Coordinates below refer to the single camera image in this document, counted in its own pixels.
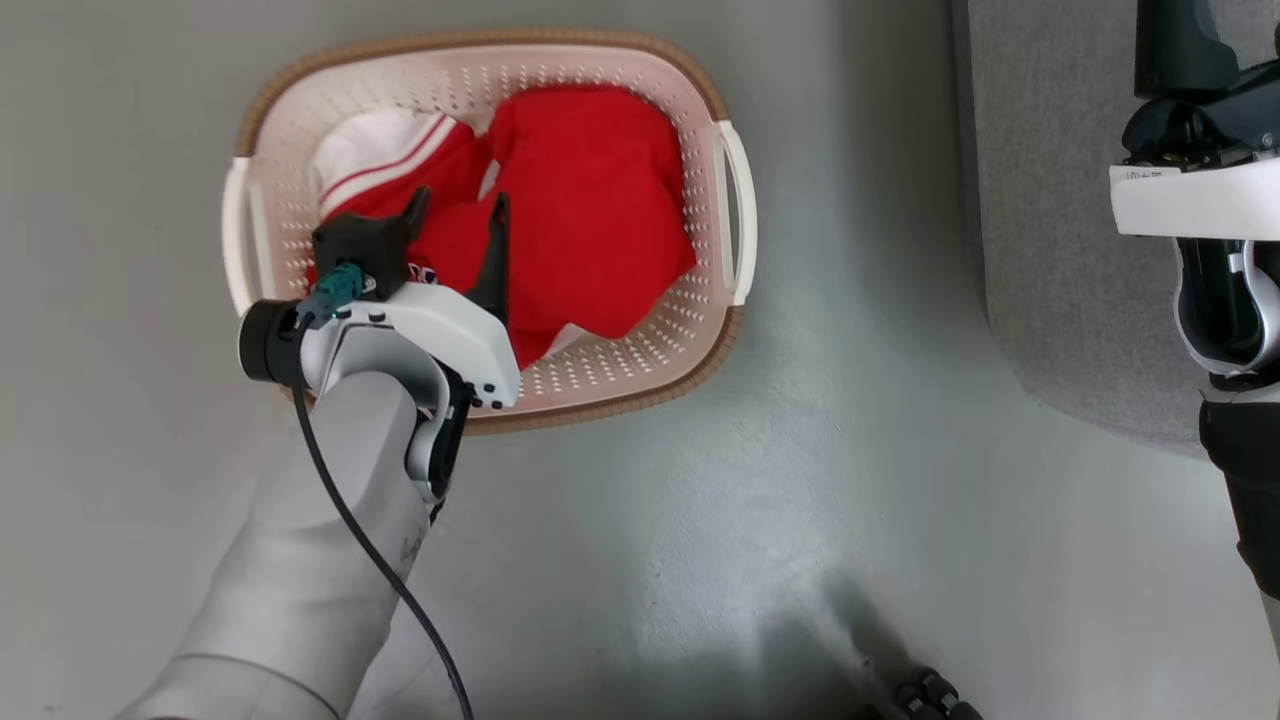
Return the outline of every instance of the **laundry basket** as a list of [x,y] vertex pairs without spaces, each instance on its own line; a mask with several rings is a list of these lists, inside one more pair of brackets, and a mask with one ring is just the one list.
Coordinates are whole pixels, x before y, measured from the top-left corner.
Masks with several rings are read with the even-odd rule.
[[260,299],[306,293],[311,231],[320,222],[311,158],[340,122],[404,106],[443,111],[481,132],[515,92],[563,85],[627,87],[675,123],[685,229],[698,264],[630,336],[543,359],[525,370],[515,407],[477,411],[467,428],[509,432],[593,420],[701,384],[732,348],[751,290],[755,190],[742,142],[707,73],[668,42],[635,33],[428,35],[321,53],[280,72],[248,110],[223,196],[223,258],[237,313]]

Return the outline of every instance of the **basket handle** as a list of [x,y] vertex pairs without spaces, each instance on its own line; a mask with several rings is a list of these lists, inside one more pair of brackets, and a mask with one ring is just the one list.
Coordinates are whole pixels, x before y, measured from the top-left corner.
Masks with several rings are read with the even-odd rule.
[[717,170],[719,173],[719,209],[721,209],[721,251],[724,258],[724,268],[733,268],[733,275],[726,272],[726,286],[733,291],[733,305],[744,305],[746,296],[751,292],[751,283],[755,281],[755,255],[760,237],[759,219],[755,206],[755,182],[751,179],[751,164],[746,160],[746,149],[742,147],[742,138],[733,129],[732,123],[721,120],[718,146],[728,158],[728,172],[733,176],[733,188],[737,195],[737,259],[733,258],[733,229],[728,222],[728,178],[724,176],[724,164],[717,158]]
[[232,293],[236,314],[243,316],[248,306],[257,299],[257,283],[250,266],[250,243],[252,222],[247,218],[248,202],[248,158],[232,160],[223,187],[223,269],[227,272],[227,288]]

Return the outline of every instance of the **teal connector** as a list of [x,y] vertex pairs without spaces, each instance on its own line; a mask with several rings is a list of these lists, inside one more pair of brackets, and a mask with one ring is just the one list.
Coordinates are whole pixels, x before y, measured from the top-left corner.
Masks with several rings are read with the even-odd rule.
[[311,288],[311,295],[298,304],[298,316],[303,318],[308,313],[315,316],[312,328],[319,328],[329,322],[339,307],[360,300],[365,293],[371,292],[372,278],[366,278],[358,266],[343,263],[325,273]]

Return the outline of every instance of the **gray sofa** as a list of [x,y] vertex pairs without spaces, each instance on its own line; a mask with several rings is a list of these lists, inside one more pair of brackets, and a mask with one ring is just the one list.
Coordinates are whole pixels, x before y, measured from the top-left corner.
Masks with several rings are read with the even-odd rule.
[[[1274,56],[1280,1],[1210,5],[1242,65]],[[1139,105],[1134,4],[968,0],[954,22],[969,234],[1009,363],[1051,407],[1199,454],[1172,247],[1111,219],[1107,167]]]

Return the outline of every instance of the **brown basket rim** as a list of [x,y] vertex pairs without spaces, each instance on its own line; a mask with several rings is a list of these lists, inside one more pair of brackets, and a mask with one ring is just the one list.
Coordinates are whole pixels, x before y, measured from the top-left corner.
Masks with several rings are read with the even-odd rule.
[[[604,47],[625,47],[640,50],[671,63],[676,67],[694,87],[698,88],[713,120],[728,119],[728,110],[724,100],[712,82],[707,70],[698,64],[687,53],[667,42],[666,40],[637,32],[586,29],[586,28],[503,28],[480,31],[454,31],[430,35],[413,35],[406,37],[393,37],[372,42],[362,42],[337,47],[323,53],[316,53],[303,58],[292,65],[278,72],[266,86],[259,92],[250,105],[241,126],[239,138],[236,143],[236,155],[239,158],[252,158],[257,150],[259,133],[268,114],[284,92],[301,79],[320,70],[385,58],[390,55],[403,55],[407,53],[421,53],[424,50],[443,50],[454,47],[476,47],[484,45],[594,45]],[[669,402],[692,392],[696,387],[707,382],[728,357],[737,341],[742,325],[742,306],[733,305],[724,311],[724,323],[721,325],[719,336],[698,365],[681,378],[660,387],[634,392],[622,397],[602,400],[586,405],[575,405],[563,409],[535,410],[530,413],[485,415],[472,418],[467,423],[466,433],[471,436],[511,433],[518,430],[532,430],[553,428],[558,425],[572,425],[603,418],[612,418],[646,407],[654,407]]]

